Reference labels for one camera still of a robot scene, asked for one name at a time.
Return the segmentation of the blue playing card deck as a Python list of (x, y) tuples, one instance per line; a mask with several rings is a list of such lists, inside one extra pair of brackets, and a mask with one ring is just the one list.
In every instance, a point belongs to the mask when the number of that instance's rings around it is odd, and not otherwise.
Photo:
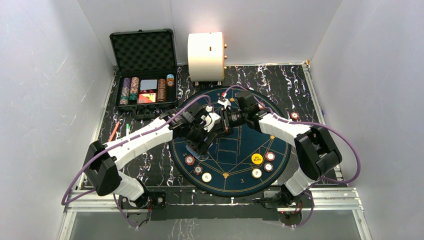
[(196, 157), (196, 158), (198, 158), (199, 157), (199, 155), (193, 150), (193, 149), (189, 149), (189, 152), (194, 156), (194, 157)]

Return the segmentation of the clear dealer button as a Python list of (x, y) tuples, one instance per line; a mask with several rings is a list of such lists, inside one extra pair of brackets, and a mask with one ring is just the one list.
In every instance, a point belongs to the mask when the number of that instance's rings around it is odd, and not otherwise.
[(204, 155), (199, 155), (197, 159), (200, 162), (204, 162), (204, 161), (207, 161), (209, 159), (209, 157), (210, 157), (209, 154), (204, 154)]

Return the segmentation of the red chips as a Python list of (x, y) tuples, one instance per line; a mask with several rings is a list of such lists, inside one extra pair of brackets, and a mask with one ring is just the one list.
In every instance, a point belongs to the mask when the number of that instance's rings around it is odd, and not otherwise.
[(192, 155), (188, 155), (185, 157), (184, 162), (188, 166), (192, 166), (195, 163), (196, 159)]
[(270, 161), (270, 162), (272, 162), (272, 161), (274, 161), (274, 160), (276, 159), (276, 155), (275, 155), (273, 152), (267, 152), (267, 153), (264, 155), (264, 157), (265, 157), (265, 159), (266, 159), (267, 161)]

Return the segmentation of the brown chips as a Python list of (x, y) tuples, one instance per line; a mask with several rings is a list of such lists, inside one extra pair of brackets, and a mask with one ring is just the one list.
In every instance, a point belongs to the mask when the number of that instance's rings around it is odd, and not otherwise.
[(272, 172), (272, 171), (273, 171), (273, 169), (274, 169), (274, 166), (273, 166), (270, 162), (266, 162), (266, 163), (263, 165), (263, 169), (264, 169), (266, 172)]
[(193, 173), (197, 176), (201, 175), (203, 173), (203, 167), (201, 165), (197, 165), (193, 169)]

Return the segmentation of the yellow chips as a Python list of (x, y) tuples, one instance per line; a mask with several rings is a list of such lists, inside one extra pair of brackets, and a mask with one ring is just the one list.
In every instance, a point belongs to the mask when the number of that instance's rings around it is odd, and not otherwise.
[(251, 171), (251, 175), (252, 175), (252, 177), (253, 178), (255, 178), (255, 179), (259, 179), (259, 178), (261, 178), (262, 177), (262, 174), (263, 174), (263, 172), (261, 171), (261, 169), (259, 169), (259, 168), (254, 168), (252, 171)]
[(209, 183), (212, 180), (212, 175), (209, 172), (205, 172), (202, 174), (201, 180), (205, 183)]

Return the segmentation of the yellow big blind button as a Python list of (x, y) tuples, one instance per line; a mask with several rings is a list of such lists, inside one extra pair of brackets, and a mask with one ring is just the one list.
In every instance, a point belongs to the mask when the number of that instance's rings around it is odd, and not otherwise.
[(263, 163), (263, 161), (264, 161), (263, 156), (259, 153), (254, 153), (251, 156), (251, 162), (255, 165), (260, 165)]

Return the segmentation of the red poker chip stack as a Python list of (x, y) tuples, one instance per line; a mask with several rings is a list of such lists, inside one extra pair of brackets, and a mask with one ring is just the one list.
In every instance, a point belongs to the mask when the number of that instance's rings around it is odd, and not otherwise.
[(300, 119), (300, 115), (299, 115), (299, 113), (298, 113), (298, 112), (291, 112), (291, 113), (290, 113), (290, 118), (291, 118), (292, 120), (297, 121), (297, 120), (299, 120), (299, 119)]

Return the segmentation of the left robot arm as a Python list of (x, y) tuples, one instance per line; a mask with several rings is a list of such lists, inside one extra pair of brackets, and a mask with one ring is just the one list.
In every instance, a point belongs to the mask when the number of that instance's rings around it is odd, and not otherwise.
[(195, 101), (182, 109), (170, 109), (125, 137), (105, 144), (93, 142), (87, 151), (84, 174), (98, 196), (119, 195), (135, 207), (144, 208), (150, 200), (148, 188), (121, 169), (150, 149), (173, 139), (202, 142), (220, 121), (212, 106), (203, 107)]

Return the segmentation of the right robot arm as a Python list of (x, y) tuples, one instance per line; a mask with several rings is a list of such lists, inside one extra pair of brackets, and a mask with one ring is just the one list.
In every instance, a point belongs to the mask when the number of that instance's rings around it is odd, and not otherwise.
[(218, 99), (219, 113), (226, 130), (247, 125), (249, 128), (274, 136), (293, 146), (298, 157), (298, 168), (271, 197), (257, 202), (263, 206), (295, 207), (307, 194), (307, 189), (327, 172), (342, 162), (342, 155), (328, 129), (313, 122), (295, 123), (273, 112), (260, 103), (248, 90), (237, 93), (238, 109), (231, 109), (226, 93)]

